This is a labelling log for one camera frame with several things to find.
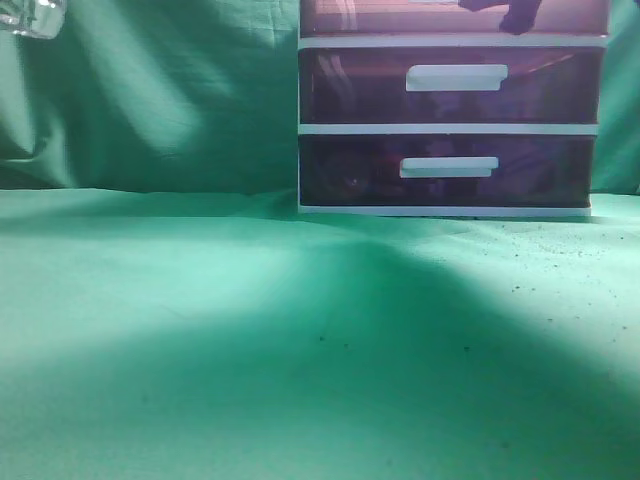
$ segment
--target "drawer handle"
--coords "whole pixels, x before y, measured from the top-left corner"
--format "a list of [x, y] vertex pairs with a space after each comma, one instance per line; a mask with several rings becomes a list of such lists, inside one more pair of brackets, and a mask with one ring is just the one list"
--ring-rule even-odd
[[498, 157], [405, 158], [400, 178], [486, 178], [498, 165]]
[[407, 92], [497, 91], [508, 76], [507, 65], [415, 65]]

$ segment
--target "clear glass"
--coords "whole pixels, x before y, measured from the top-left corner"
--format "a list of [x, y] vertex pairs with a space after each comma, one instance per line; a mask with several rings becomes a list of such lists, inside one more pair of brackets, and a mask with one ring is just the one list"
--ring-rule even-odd
[[0, 0], [0, 30], [52, 39], [62, 28], [66, 10], [67, 0]]

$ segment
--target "storage organizer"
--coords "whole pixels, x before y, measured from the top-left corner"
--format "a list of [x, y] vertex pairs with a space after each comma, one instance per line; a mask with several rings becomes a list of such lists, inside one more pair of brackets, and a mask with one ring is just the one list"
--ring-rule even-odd
[[589, 214], [609, 0], [301, 2], [302, 212]]

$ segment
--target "purple drawer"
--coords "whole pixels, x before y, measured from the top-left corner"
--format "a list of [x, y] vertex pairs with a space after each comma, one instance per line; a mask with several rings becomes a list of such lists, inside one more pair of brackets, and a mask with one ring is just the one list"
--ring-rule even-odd
[[460, 4], [458, 0], [301, 0], [300, 34], [309, 37], [497, 33], [501, 26], [511, 32], [513, 25], [518, 28], [516, 24], [524, 25], [523, 30], [532, 33], [604, 35], [608, 31], [609, 0], [543, 0], [537, 11], [536, 0], [518, 0], [511, 11], [505, 3], [500, 0], [461, 0]]
[[597, 123], [603, 53], [593, 47], [305, 49], [300, 122]]
[[301, 206], [589, 207], [594, 137], [301, 135]]

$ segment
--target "green fabric backdrop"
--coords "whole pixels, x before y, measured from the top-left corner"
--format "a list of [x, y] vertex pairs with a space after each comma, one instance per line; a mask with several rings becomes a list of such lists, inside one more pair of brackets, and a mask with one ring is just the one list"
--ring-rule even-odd
[[[0, 188], [259, 193], [296, 183], [297, 0], [71, 0], [0, 36]], [[594, 190], [640, 185], [640, 12], [614, 2]]]

